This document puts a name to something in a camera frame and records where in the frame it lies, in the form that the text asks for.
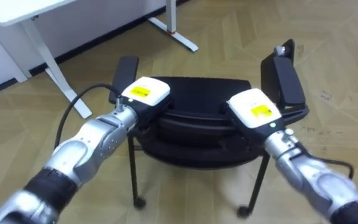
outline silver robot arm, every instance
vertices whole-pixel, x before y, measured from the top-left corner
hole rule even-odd
[[[310,156],[262,91],[239,93],[228,105],[236,126],[257,144],[264,144],[277,169],[318,213],[333,224],[358,224],[356,185]]]
[[[146,125],[168,104],[170,88],[142,77],[127,87],[116,109],[87,121],[62,142],[27,185],[0,207],[0,224],[54,224],[81,187],[98,172],[135,126]]]

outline black cable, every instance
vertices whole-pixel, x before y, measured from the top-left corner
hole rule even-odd
[[[334,160],[334,159],[323,159],[323,158],[319,158],[319,157],[316,157],[312,154],[310,154],[306,148],[302,145],[302,143],[300,142],[297,142],[296,143],[297,146],[301,149],[301,151],[303,152],[303,154],[306,156],[306,157],[309,157],[310,159],[316,159],[316,160],[319,160],[321,162],[325,162],[327,164],[334,164],[334,165],[339,165],[339,166],[344,166],[344,167],[347,167],[349,169],[349,179],[353,179],[354,177],[354,167],[352,166],[352,164],[348,163],[348,162],[344,162],[344,161],[337,161],[337,160]]]
[[[110,91],[112,91],[116,97],[121,97],[121,93],[120,91],[118,91],[114,86],[110,85],[110,84],[104,84],[104,83],[100,83],[100,84],[95,84],[95,85],[91,85],[90,87],[88,87],[87,89],[83,90],[80,94],[78,94],[73,101],[71,101],[71,103],[67,106],[65,112],[63,113],[63,116],[60,120],[59,123],[59,127],[57,128],[57,133],[56,133],[56,139],[55,139],[55,147],[53,148],[56,149],[56,147],[59,146],[60,144],[60,138],[62,136],[62,131],[63,131],[63,126],[65,125],[66,119],[68,117],[68,114],[70,113],[71,109],[73,109],[75,103],[88,91],[94,89],[94,88],[99,88],[99,87],[104,87]]]

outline parquet floor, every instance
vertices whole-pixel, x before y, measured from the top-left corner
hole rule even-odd
[[[259,86],[260,61],[274,46],[295,39],[296,70],[310,114],[292,128],[315,155],[353,163],[358,185],[358,0],[191,0],[178,8],[178,30],[198,44],[197,53],[145,23],[61,68],[76,90],[110,83],[121,55],[140,57],[139,76],[239,78]],[[107,95],[95,90],[84,97],[95,116],[112,109]],[[0,92],[0,204],[49,158],[66,106],[44,73]],[[82,123],[72,113],[63,139]],[[254,214],[240,220],[235,208],[248,202],[260,159],[197,171],[162,164],[142,152],[136,156],[145,210],[131,205],[123,145],[73,199],[61,223],[324,223],[272,163]]]

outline black chair seat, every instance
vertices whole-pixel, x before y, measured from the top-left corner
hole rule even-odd
[[[154,77],[171,88],[173,103],[147,134],[136,134],[144,152],[176,166],[219,169],[252,161],[262,150],[239,135],[223,106],[250,89],[245,80]]]

